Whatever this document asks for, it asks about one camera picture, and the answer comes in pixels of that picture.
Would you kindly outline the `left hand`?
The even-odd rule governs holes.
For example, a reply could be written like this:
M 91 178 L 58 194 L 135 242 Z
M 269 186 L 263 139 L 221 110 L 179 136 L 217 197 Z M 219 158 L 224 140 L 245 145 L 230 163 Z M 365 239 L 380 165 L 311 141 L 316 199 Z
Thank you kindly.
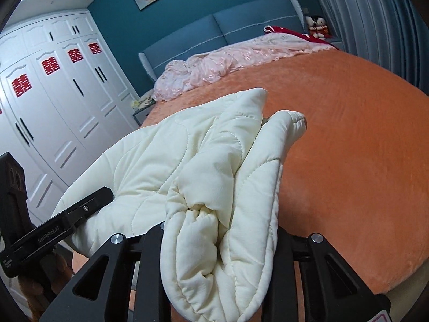
M 17 278 L 20 290 L 27 299 L 31 311 L 31 321 L 39 321 L 49 305 L 47 294 L 44 292 L 47 282 L 50 283 L 50 291 L 57 296 L 72 278 L 73 271 L 64 256 L 56 254 L 55 262 L 52 281 L 45 280 L 44 271 L 41 271 L 40 276 L 36 276 L 35 273 L 26 273 Z

